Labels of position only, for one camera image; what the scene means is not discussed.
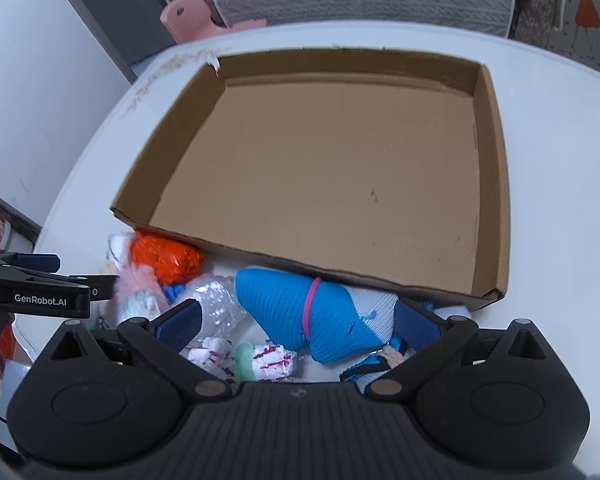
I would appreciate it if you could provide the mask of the pink plastic child stool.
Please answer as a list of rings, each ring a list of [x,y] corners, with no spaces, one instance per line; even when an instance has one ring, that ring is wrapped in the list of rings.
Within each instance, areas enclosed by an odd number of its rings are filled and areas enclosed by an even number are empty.
[[[265,20],[248,20],[233,26],[220,26],[212,21],[211,10],[204,0],[172,0],[160,14],[160,22],[177,44],[263,28]]]

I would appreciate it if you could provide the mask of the pink fluffy sock bundle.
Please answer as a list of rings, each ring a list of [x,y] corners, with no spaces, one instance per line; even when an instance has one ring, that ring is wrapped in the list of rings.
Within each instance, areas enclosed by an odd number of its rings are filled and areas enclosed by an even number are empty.
[[[111,234],[107,240],[102,272],[114,276],[114,296],[102,308],[102,318],[108,327],[117,327],[129,318],[151,321],[170,309],[154,269],[132,263],[131,244],[135,239],[133,233],[126,232]]]

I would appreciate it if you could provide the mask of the orange plastic bag bundle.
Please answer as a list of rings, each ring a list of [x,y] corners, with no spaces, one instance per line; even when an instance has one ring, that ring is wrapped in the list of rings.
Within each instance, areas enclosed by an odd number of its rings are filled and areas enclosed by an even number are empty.
[[[204,266],[204,255],[193,246],[143,231],[134,232],[130,257],[134,266],[149,266],[163,285],[186,284]]]

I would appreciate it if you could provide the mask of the clear plastic bag bundle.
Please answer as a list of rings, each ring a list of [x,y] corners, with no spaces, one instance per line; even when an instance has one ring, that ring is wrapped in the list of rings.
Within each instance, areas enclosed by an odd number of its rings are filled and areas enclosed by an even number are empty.
[[[228,338],[247,316],[239,304],[232,276],[202,274],[190,281],[178,301],[193,299],[200,304],[200,331],[197,340],[208,337]]]

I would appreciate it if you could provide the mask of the white purple patterned sock roll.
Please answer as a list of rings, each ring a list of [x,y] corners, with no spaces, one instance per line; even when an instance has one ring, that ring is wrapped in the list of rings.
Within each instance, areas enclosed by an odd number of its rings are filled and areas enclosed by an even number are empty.
[[[294,374],[297,353],[279,344],[234,346],[223,338],[207,337],[187,351],[186,359],[230,385],[280,382]]]

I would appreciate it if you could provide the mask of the blue sock roll pink band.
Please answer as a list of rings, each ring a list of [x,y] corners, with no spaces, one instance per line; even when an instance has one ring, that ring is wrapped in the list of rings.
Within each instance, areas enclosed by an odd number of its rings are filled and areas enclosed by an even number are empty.
[[[371,352],[393,334],[392,292],[265,268],[237,272],[235,295],[273,344],[324,365]]]

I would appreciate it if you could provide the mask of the brown cardboard tray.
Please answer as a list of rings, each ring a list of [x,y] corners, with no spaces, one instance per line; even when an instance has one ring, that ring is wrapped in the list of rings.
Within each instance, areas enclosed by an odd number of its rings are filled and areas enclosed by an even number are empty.
[[[210,255],[479,310],[507,290],[507,159],[488,68],[430,52],[206,61],[111,205]]]

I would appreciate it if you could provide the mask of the white and blue sock roll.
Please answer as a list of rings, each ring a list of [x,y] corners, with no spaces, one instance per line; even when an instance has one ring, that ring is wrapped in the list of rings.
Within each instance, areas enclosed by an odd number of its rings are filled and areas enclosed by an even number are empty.
[[[472,318],[465,306],[436,308],[430,301],[399,300],[394,307],[393,334],[388,344],[344,370],[340,382],[350,382],[363,393],[381,375],[436,342],[448,329],[446,321],[453,316]]]

